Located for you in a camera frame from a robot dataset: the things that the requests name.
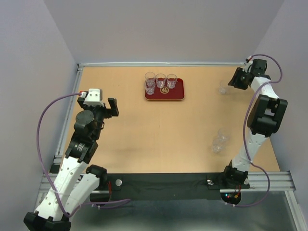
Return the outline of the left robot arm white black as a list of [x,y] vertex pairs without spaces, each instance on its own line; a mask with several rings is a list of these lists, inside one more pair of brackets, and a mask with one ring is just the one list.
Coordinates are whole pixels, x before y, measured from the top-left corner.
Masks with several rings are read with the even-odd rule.
[[70,218],[94,190],[107,185],[107,172],[103,167],[89,165],[98,148],[97,140],[104,127],[104,120],[118,116],[115,98],[108,98],[106,108],[100,97],[92,94],[78,97],[82,108],[76,115],[74,133],[65,152],[62,165],[47,195],[35,209],[28,212],[24,224],[30,231],[68,231]]

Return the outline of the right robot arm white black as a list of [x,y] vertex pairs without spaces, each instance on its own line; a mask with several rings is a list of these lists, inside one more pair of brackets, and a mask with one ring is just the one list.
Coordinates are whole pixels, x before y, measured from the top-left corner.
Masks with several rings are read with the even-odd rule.
[[239,153],[225,167],[221,176],[227,188],[243,185],[248,171],[263,142],[280,128],[288,102],[280,98],[272,85],[275,83],[266,74],[267,61],[258,55],[249,56],[244,67],[238,67],[228,83],[237,89],[251,88],[254,96],[244,118],[243,146]]

